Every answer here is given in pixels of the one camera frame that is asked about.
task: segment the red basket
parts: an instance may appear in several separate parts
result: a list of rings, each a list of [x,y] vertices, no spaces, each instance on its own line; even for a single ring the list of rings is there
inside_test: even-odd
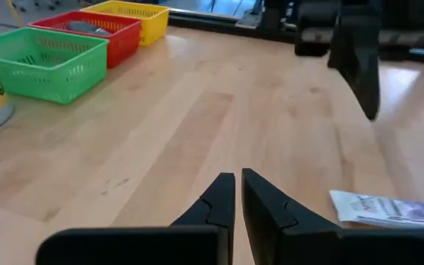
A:
[[[68,29],[71,21],[84,21],[107,30],[111,35],[101,36]],[[98,13],[72,11],[53,18],[47,18],[29,24],[38,29],[48,29],[60,32],[86,35],[109,40],[107,45],[107,67],[112,68],[135,54],[140,43],[141,20]]]

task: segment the wood grain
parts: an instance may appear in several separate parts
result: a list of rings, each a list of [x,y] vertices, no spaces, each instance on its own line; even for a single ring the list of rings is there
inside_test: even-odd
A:
[[[234,264],[252,264],[243,167],[336,223],[330,189],[424,201],[424,65],[382,64],[371,124],[326,60],[171,27],[72,105],[13,97],[0,264],[30,264],[68,227],[167,225],[220,172],[237,176]]]

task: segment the plastic basket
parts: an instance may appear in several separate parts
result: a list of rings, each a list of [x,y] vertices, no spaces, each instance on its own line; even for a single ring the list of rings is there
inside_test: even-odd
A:
[[[111,35],[101,36],[71,31],[68,29],[68,24],[71,21],[84,21],[96,25],[107,30]],[[141,20],[136,18],[123,18],[117,15],[73,11],[31,23],[30,26],[38,29],[57,30],[108,39],[107,67],[113,68],[137,51],[140,42]]]
[[[0,35],[0,83],[10,93],[67,104],[104,79],[101,38],[22,28]]]
[[[142,46],[150,46],[157,39],[163,37],[166,34],[166,28],[168,26],[169,8],[151,4],[106,1],[101,4],[83,8],[81,11],[108,13],[141,19],[142,30],[140,34],[140,44]]]

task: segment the green basket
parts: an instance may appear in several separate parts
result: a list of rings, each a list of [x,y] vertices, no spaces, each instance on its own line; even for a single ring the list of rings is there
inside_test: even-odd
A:
[[[68,104],[104,79],[108,42],[33,28],[0,35],[0,83],[10,93]]]

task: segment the wooden tabletop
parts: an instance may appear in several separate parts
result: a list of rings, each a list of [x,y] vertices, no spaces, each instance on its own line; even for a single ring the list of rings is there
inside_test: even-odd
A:
[[[327,58],[169,28],[72,105],[13,97],[0,128],[0,264],[68,227],[169,225],[250,167],[337,222],[328,191],[424,201],[424,65],[381,66],[370,123]],[[252,264],[236,197],[234,264]]]

